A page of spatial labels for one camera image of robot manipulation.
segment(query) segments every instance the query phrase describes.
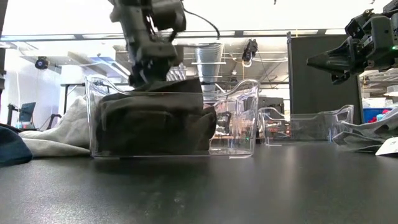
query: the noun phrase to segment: white paper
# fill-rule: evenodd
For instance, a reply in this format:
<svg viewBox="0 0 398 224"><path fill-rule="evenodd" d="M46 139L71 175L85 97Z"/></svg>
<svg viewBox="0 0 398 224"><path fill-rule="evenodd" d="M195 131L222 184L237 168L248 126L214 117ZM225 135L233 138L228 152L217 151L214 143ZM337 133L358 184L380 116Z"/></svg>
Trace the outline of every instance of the white paper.
<svg viewBox="0 0 398 224"><path fill-rule="evenodd" d="M393 153L398 153L398 138L387 139L377 151L376 155L380 156Z"/></svg>

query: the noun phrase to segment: gray robotic arm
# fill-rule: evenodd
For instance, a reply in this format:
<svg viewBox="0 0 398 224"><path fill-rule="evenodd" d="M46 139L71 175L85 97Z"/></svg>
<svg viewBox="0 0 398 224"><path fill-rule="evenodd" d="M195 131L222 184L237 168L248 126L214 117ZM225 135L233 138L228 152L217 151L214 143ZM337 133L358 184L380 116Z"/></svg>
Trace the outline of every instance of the gray robotic arm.
<svg viewBox="0 0 398 224"><path fill-rule="evenodd" d="M181 0L108 0L114 6L112 22L120 22L133 61L131 86L139 87L154 81L166 81L171 66L182 62L181 49L172 41L178 32L186 29ZM156 31L172 29L168 37Z"/></svg>

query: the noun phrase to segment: computer monitor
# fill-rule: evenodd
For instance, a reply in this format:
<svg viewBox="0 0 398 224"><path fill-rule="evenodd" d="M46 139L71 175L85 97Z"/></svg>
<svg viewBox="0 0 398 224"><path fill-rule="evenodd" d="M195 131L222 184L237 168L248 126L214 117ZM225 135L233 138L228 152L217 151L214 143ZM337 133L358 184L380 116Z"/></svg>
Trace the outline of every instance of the computer monitor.
<svg viewBox="0 0 398 224"><path fill-rule="evenodd" d="M33 110L35 110L36 102L24 103L21 106L19 112L19 122L30 122L33 116Z"/></svg>

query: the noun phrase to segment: wall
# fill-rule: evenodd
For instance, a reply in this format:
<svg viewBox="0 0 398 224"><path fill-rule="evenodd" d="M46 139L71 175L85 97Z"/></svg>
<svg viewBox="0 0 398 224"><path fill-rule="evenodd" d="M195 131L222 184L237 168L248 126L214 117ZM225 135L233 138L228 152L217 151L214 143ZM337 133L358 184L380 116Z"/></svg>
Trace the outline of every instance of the wall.
<svg viewBox="0 0 398 224"><path fill-rule="evenodd" d="M307 58L338 47L345 40L345 35L330 35L292 38L289 42L292 114L333 111L344 105L354 105L354 124L362 123L358 77L351 77L340 85L334 85L330 80L330 73L307 66Z"/></svg>
<svg viewBox="0 0 398 224"><path fill-rule="evenodd" d="M0 123L7 123L7 105L18 105L17 74L21 90L21 102L36 102L33 114L35 126L41 127L52 113L58 111L60 95L60 74L50 70L38 70L33 63L20 58L21 53L16 50L6 51L5 70L7 75L5 89L1 97ZM12 117L12 125L16 124L17 112Z"/></svg>
<svg viewBox="0 0 398 224"><path fill-rule="evenodd" d="M84 83L85 82L85 69L84 67L79 67L77 65L65 65L62 67L62 72L60 76L60 83ZM64 99L65 99L65 87L60 88L59 95L59 110L58 113L63 115ZM68 100L67 109L75 101L76 97L85 95L85 87L78 86L75 89L69 87L68 89Z"/></svg>

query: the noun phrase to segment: black robotic arm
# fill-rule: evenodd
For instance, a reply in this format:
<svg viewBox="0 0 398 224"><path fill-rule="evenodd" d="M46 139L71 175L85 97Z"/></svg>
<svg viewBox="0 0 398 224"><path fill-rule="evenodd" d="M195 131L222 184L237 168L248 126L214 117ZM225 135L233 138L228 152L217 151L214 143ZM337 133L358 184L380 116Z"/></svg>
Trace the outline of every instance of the black robotic arm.
<svg viewBox="0 0 398 224"><path fill-rule="evenodd" d="M345 82L365 70L386 71L398 58L398 10L388 4L384 12L364 11L345 27L348 38L337 48L307 59L307 65L331 73L333 84Z"/></svg>
<svg viewBox="0 0 398 224"><path fill-rule="evenodd" d="M181 49L176 50L172 45L177 33L183 32L187 25L181 0L109 1L114 6L110 18L112 22L121 23L133 62L130 85L139 87L166 81L171 66L183 59ZM167 29L173 30L170 36L159 35L159 31Z"/></svg>

